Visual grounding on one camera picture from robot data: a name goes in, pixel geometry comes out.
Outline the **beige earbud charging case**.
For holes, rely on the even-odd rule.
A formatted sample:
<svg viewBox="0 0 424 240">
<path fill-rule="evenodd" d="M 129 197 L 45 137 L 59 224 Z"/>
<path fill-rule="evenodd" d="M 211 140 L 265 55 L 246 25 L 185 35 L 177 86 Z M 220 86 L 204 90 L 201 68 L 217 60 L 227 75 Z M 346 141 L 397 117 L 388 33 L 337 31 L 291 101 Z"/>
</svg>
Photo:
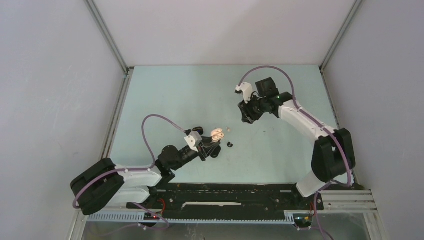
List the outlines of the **beige earbud charging case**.
<svg viewBox="0 0 424 240">
<path fill-rule="evenodd" d="M 220 141 L 221 139 L 223 139 L 225 137 L 225 134 L 222 128 L 216 128 L 211 131 L 210 137 L 211 137 L 211 141 L 216 143 Z"/>
</svg>

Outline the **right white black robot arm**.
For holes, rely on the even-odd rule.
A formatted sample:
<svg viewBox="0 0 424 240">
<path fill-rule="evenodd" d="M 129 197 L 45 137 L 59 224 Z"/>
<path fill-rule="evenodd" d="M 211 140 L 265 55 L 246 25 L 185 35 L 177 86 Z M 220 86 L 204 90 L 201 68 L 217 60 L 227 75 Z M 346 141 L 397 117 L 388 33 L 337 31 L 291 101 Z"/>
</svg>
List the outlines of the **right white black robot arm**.
<svg viewBox="0 0 424 240">
<path fill-rule="evenodd" d="M 280 93 L 272 78 L 256 82 L 256 90 L 246 82 L 236 86 L 235 93 L 242 95 L 238 104 L 241 120 L 247 124 L 258 121 L 265 113 L 286 121 L 313 145 L 311 171 L 292 188 L 291 204 L 304 209 L 311 196 L 334 178 L 347 175 L 352 182 L 352 169 L 356 165 L 351 133 L 335 129 L 315 118 L 288 93 Z"/>
</svg>

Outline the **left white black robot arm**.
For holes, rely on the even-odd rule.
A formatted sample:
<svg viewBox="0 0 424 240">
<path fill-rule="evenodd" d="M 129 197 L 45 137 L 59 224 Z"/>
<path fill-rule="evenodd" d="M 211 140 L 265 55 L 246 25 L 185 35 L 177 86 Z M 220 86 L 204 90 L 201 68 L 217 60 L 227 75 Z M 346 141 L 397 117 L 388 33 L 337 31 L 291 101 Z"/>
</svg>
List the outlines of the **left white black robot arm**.
<svg viewBox="0 0 424 240">
<path fill-rule="evenodd" d="M 158 202 L 157 188 L 167 185 L 175 178 L 174 171 L 196 158 L 216 158 L 223 137 L 223 133 L 210 137 L 188 135 L 184 138 L 187 145 L 181 149 L 165 146 L 153 167 L 123 166 L 103 158 L 71 181 L 75 197 L 72 206 L 85 216 L 120 204 L 153 208 Z"/>
</svg>

